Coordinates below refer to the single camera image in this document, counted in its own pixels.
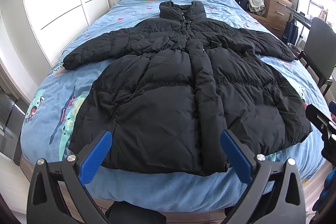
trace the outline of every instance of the drawer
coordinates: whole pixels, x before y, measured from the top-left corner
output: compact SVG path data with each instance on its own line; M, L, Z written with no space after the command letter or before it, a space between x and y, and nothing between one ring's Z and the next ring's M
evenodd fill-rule
M270 0L266 18L276 21L282 25L286 25L290 12L285 6L291 7L292 5L282 0Z
M277 38L281 39L282 34L284 33L285 30L285 25L281 24L273 24L270 22L266 22L263 20L258 20L258 22L263 25L267 30L269 30L272 34L274 34Z

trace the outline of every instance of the drawer handle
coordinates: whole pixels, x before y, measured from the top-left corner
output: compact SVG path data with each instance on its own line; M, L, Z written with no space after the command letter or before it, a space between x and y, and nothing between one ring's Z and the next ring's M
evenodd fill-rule
M280 5L282 5L282 6L287 7L286 4L283 4L283 3L279 2L279 1L278 1L278 3L279 3Z

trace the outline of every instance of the wooden floor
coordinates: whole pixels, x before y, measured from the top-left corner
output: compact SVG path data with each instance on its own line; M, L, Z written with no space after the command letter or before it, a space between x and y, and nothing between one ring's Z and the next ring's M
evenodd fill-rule
M21 158L20 167L26 177L31 180L33 175L33 165L26 160L24 157ZM307 223L309 219L315 213L311 210L315 201L319 198L320 193L323 189L323 183L327 175L332 171L332 165L329 162L325 162L320 170L315 174L315 176L306 184L303 185L304 196L307 208ZM72 202L70 195L64 185L61 185L61 191L66 201L68 208L72 216L83 222L77 209ZM105 212L113 203L113 200L107 199L95 199L96 204L99 208ZM224 210L217 210L207 213L163 213L167 217L167 224L183 224L183 223L193 223L193 224L206 224L209 221L213 223L221 223L225 218Z

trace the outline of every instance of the black chair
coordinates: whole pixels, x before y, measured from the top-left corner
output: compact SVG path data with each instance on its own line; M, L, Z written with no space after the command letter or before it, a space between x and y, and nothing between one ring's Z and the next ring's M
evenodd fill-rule
M334 81L331 74L336 65L336 33L320 18L312 20L306 45L298 56L301 58L307 62L305 68L311 67L319 78L319 89L327 85L325 96Z

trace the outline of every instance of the bed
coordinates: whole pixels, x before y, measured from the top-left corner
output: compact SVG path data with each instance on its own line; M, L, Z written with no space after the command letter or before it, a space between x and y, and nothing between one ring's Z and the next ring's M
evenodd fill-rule
M22 153L35 163L43 157L59 161L67 157L75 117L94 80L114 60L65 71L63 58L85 41L105 32L133 27L138 22L159 17L159 4L167 0L121 0L83 31L62 53L57 65L38 88L26 114L21 133ZM193 0L172 0L189 4ZM234 0L202 1L207 17L236 28L268 32L243 11ZM291 63L270 57L259 58L277 69L307 104L314 104L330 117L328 107L316 83L299 61ZM269 155L273 161L294 158L302 180L309 180L324 163L320 132L313 131L303 143ZM234 205L244 192L232 168L207 177L186 173L140 174L100 167L86 188L94 198L125 200L134 205L161 212L209 212Z

